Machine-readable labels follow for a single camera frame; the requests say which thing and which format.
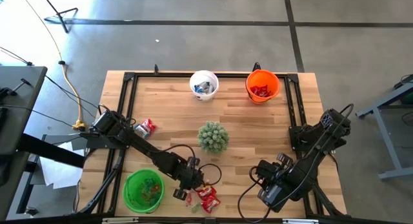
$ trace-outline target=wrapped candy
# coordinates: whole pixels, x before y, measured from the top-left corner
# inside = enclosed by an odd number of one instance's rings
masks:
[[[262,87],[254,86],[250,87],[250,89],[252,93],[260,97],[269,97],[271,94],[271,91],[268,91],[268,85]]]
[[[149,118],[144,120],[141,124],[135,126],[136,134],[140,135],[144,139],[149,137],[155,129],[156,126],[152,124],[152,121]]]
[[[212,208],[218,206],[219,204],[221,204],[220,200],[218,200],[214,195],[210,195],[205,201],[202,202],[201,205],[202,208],[210,214],[212,212]]]
[[[205,201],[206,199],[208,199],[209,196],[215,196],[217,191],[212,186],[208,186],[197,193],[198,193],[199,198]]]

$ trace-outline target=green bowl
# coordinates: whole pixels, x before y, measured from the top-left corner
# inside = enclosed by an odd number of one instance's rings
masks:
[[[165,193],[161,176],[152,169],[141,169],[128,176],[123,185],[123,201],[137,213],[151,213],[158,208]]]

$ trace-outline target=small plush cactus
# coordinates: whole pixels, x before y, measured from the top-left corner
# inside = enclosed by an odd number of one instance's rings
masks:
[[[199,128],[199,146],[208,153],[220,154],[224,152],[229,140],[228,132],[218,122],[207,121],[205,126]]]

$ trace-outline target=floor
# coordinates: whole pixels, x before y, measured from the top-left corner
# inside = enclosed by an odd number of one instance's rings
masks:
[[[53,14],[45,0],[29,1],[41,17]],[[78,7],[78,18],[288,21],[284,0],[51,2],[59,10]],[[291,4],[295,21],[301,22],[413,22],[411,0],[291,0]],[[66,86],[55,46],[24,0],[1,3],[0,22],[2,47],[36,65],[47,66],[48,75]],[[107,70],[151,70],[155,63],[160,70],[249,71],[259,61],[263,68],[275,72],[315,72],[325,109],[354,103],[355,111],[369,106],[391,91],[401,76],[412,73],[413,28],[297,27],[303,63],[297,67],[297,45],[293,48],[288,26],[74,25],[69,34],[59,25],[48,27],[70,65],[70,80],[80,96],[93,103],[99,101]],[[3,54],[0,62],[19,64]],[[62,95],[45,81],[35,109],[74,122],[76,104]],[[336,154],[348,213],[357,218],[412,223],[413,176],[380,181],[377,173],[393,166],[376,121],[371,117],[350,118],[352,133]],[[88,123],[93,120],[87,114],[85,119]],[[41,137],[72,131],[32,115],[26,132]],[[74,187],[53,190],[36,186],[29,205],[39,209],[36,217],[67,214],[75,193]],[[16,205],[9,219],[26,217],[14,214]]]

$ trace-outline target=white paper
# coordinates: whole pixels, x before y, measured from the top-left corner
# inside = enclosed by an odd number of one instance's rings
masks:
[[[60,144],[58,147],[84,156],[83,150],[73,150],[72,142]],[[46,186],[53,184],[54,189],[75,186],[82,176],[83,169],[81,168],[43,157],[40,157],[40,162]]]

